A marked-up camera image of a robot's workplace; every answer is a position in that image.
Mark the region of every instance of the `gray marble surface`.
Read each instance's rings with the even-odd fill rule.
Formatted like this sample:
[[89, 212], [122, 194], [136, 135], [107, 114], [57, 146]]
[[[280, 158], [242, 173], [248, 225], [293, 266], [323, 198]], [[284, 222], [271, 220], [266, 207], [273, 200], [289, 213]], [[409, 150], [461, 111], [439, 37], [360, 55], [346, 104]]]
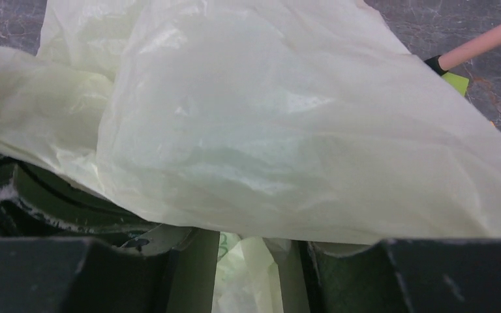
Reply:
[[[422, 59], [450, 51], [501, 23], [501, 0], [366, 2]], [[0, 0], [0, 45], [35, 54], [45, 6], [46, 0]], [[501, 130], [501, 47], [453, 72], [471, 79], [468, 99]]]

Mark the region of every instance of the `crumpled plastic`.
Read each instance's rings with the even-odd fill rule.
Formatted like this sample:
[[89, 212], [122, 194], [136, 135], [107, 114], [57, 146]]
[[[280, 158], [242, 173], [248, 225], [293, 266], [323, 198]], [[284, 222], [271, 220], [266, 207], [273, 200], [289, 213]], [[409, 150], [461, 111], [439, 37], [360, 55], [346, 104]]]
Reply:
[[212, 313], [253, 312], [283, 313], [278, 266], [257, 237], [237, 242], [218, 261], [212, 301]]
[[177, 226], [501, 236], [501, 133], [362, 0], [49, 0], [0, 153]]

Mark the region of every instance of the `pink stick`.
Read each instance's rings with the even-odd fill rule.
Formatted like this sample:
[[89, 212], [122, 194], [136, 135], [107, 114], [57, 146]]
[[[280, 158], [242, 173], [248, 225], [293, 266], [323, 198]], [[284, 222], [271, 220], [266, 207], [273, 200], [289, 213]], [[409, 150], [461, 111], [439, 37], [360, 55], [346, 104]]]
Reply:
[[439, 65], [443, 70], [449, 70], [499, 45], [501, 45], [501, 25], [442, 55], [439, 58]]

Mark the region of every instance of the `lime green piece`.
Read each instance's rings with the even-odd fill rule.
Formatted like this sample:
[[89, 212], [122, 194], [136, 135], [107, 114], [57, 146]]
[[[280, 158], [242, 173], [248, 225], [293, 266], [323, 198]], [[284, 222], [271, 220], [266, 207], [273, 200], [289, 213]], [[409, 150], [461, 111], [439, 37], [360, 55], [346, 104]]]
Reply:
[[458, 90], [460, 95], [466, 95], [466, 90], [468, 89], [468, 85], [470, 83], [470, 80], [468, 78], [452, 73], [446, 73], [442, 77], [444, 80], [446, 80], [446, 82], [451, 84], [454, 89]]

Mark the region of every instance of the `pink handle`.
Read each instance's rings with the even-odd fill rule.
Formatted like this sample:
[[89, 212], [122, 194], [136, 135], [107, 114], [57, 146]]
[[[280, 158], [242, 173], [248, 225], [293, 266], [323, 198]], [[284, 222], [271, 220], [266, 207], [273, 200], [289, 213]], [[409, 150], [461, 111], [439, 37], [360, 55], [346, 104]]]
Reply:
[[501, 25], [442, 55], [439, 58], [439, 65], [443, 70], [449, 70], [499, 45], [501, 45]]

